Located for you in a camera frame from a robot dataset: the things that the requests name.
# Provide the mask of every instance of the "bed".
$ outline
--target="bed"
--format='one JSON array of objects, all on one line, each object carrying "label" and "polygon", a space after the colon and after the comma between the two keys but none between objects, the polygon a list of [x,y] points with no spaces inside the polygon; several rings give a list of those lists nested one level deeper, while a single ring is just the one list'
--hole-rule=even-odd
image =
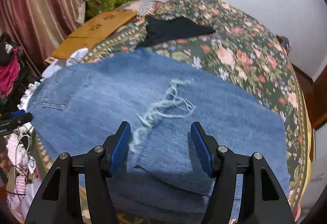
[{"label": "bed", "polygon": [[[285,124],[290,174],[289,204],[297,219],[300,200],[310,178],[311,125],[295,72],[276,37],[253,17],[219,0],[169,0],[152,4],[150,13],[164,20],[183,16],[197,24],[210,25],[216,34],[172,40],[149,47],[149,50],[232,82],[281,116]],[[99,42],[82,63],[131,52],[145,36],[146,22],[140,18]],[[221,44],[213,44],[211,37],[218,37]],[[40,176],[44,177],[53,161],[37,135],[35,139],[32,153]],[[80,188],[80,194],[84,222],[90,223],[85,189]],[[122,211],[117,211],[117,215],[121,223],[160,222]]]}]

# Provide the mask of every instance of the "blue gripper pad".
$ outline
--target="blue gripper pad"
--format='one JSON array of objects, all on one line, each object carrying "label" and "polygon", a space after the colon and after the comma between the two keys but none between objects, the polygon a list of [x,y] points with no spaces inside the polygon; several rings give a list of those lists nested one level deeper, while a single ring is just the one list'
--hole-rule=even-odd
[{"label": "blue gripper pad", "polygon": [[200,131],[198,130],[195,123],[191,125],[191,137],[197,152],[197,156],[200,160],[202,170],[209,176],[212,177],[213,169],[211,167],[211,155],[207,146],[205,145],[202,136],[200,135]]},{"label": "blue gripper pad", "polygon": [[125,156],[128,151],[130,141],[130,124],[127,123],[117,141],[117,144],[111,154],[111,164],[109,175],[112,177],[124,164]]}]

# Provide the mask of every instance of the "satin curtain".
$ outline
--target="satin curtain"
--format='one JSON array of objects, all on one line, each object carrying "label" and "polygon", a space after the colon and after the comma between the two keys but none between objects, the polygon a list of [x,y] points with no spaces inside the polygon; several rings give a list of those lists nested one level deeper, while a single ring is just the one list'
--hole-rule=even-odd
[{"label": "satin curtain", "polygon": [[37,74],[84,18],[83,0],[0,0],[0,31],[20,43]]}]

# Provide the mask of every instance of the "green storage box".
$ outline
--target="green storage box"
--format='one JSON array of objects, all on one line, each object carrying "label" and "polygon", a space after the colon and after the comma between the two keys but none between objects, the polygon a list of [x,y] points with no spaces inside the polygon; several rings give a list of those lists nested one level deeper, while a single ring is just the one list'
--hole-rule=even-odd
[{"label": "green storage box", "polygon": [[86,16],[94,17],[104,11],[113,11],[129,0],[84,0],[87,3]]}]

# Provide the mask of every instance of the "cardboard box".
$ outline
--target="cardboard box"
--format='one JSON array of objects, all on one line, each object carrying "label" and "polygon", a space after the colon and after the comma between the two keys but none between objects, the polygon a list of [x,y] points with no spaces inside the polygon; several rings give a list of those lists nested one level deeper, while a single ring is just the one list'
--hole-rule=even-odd
[{"label": "cardboard box", "polygon": [[67,60],[78,49],[86,47],[91,50],[94,45],[110,36],[122,25],[130,22],[136,15],[137,13],[133,11],[112,11],[98,14],[70,34],[51,53],[51,56],[56,59]]}]

